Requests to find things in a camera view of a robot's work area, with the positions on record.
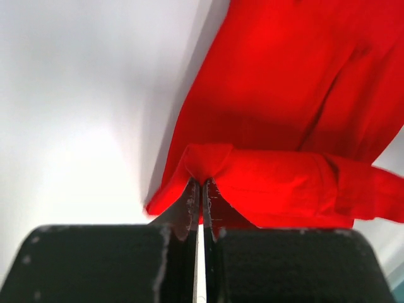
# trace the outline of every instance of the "white surface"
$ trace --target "white surface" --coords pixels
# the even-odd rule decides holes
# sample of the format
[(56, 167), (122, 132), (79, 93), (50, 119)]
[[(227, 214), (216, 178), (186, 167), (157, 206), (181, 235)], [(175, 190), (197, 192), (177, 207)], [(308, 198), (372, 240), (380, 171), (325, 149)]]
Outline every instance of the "white surface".
[[(228, 1), (0, 1), (0, 283), (40, 224), (148, 221)], [(377, 164), (404, 174), (403, 144)], [(355, 227), (387, 274), (403, 261), (402, 225)]]

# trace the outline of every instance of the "red garment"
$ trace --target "red garment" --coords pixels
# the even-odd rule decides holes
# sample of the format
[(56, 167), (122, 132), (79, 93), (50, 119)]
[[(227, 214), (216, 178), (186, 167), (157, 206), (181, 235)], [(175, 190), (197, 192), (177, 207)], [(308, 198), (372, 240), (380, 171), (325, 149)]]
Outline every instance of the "red garment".
[(233, 0), (148, 212), (193, 175), (263, 227), (404, 222), (404, 179), (371, 167), (404, 125), (403, 15), (402, 0)]

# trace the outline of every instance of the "red cloth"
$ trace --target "red cloth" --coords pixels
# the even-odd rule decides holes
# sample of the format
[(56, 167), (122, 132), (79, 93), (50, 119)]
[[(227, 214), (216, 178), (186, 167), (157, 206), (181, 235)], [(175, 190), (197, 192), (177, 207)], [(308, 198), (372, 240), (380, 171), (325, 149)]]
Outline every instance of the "red cloth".
[(233, 0), (147, 211), (193, 175), (263, 227), (404, 222), (403, 178), (371, 167), (404, 124), (403, 15), (401, 0)]

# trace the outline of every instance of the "red fabric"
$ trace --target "red fabric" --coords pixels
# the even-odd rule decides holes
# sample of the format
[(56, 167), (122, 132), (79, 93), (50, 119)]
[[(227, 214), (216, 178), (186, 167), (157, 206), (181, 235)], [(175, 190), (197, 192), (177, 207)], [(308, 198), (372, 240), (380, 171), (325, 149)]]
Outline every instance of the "red fabric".
[(193, 175), (260, 226), (404, 222), (403, 178), (371, 167), (404, 124), (403, 15), (401, 0), (233, 0), (148, 212)]

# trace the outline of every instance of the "white background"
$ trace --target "white background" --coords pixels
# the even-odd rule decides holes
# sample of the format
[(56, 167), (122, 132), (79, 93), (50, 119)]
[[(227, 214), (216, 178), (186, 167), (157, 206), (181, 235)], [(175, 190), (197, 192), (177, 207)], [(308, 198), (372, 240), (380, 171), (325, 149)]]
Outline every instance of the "white background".
[[(45, 223), (145, 223), (229, 0), (0, 0), (0, 284)], [(404, 174), (404, 131), (376, 165)], [(387, 275), (404, 227), (359, 222)]]

